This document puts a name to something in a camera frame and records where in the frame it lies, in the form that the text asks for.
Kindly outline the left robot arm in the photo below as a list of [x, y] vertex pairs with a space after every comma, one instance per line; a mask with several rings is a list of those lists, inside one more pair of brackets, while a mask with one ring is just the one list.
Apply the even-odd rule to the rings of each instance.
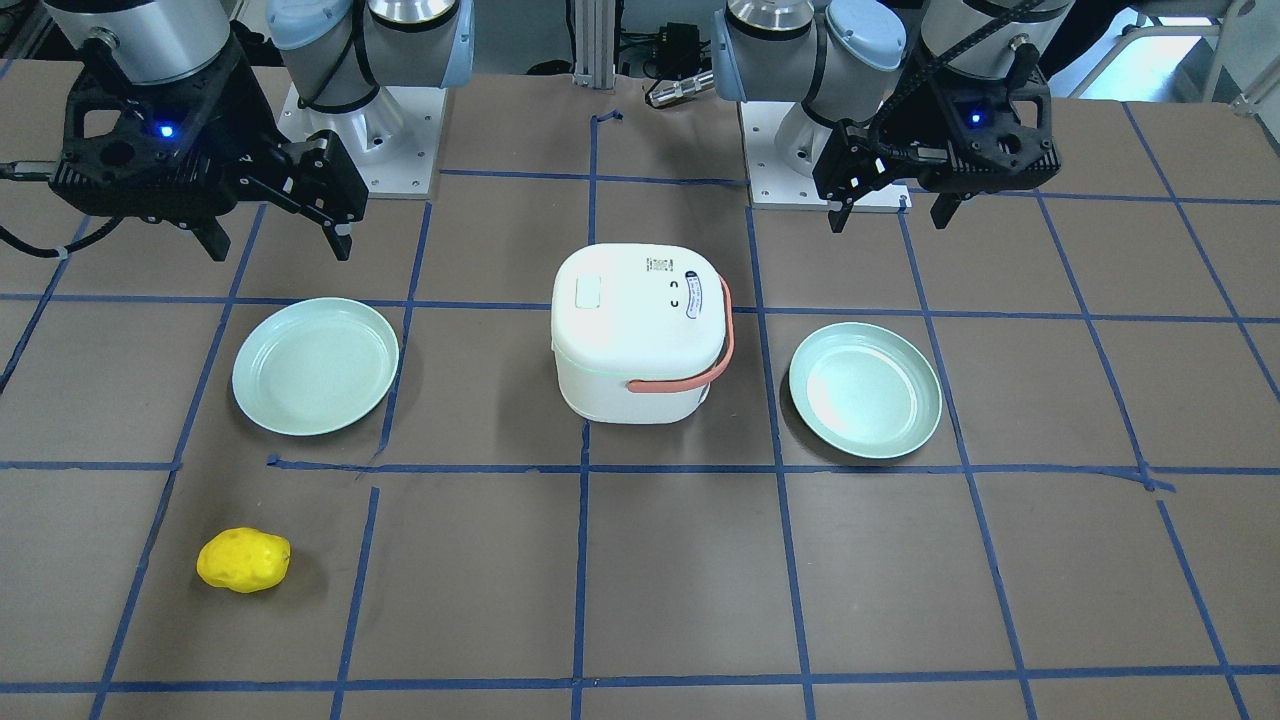
[[882, 1], [728, 1], [712, 69], [733, 102], [787, 102], [783, 147], [844, 229], [895, 181], [943, 229], [980, 193], [1060, 173], [1041, 55], [1068, 1], [925, 1], [915, 35]]

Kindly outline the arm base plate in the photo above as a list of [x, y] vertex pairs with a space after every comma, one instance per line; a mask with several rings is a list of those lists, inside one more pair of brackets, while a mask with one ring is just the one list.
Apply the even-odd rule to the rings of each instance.
[[739, 104], [751, 206], [760, 210], [827, 211], [813, 167], [829, 137], [797, 102]]
[[320, 129], [340, 136], [372, 199], [430, 199], [451, 92], [384, 87], [366, 106], [342, 114], [302, 109], [289, 87], [279, 129], [302, 141]]

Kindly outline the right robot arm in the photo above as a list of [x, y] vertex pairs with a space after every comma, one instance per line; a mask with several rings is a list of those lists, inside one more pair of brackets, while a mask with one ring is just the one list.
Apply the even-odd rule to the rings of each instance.
[[124, 219], [192, 233], [216, 261], [220, 217], [270, 202], [315, 223], [335, 259], [369, 201], [362, 164], [407, 152], [392, 90], [466, 85], [474, 67], [468, 1], [270, 1], [265, 15], [310, 114], [303, 138], [279, 128], [219, 1], [47, 1], [82, 72], [67, 97], [61, 156], [14, 161], [10, 181], [42, 181], [105, 224], [37, 258], [65, 258]]

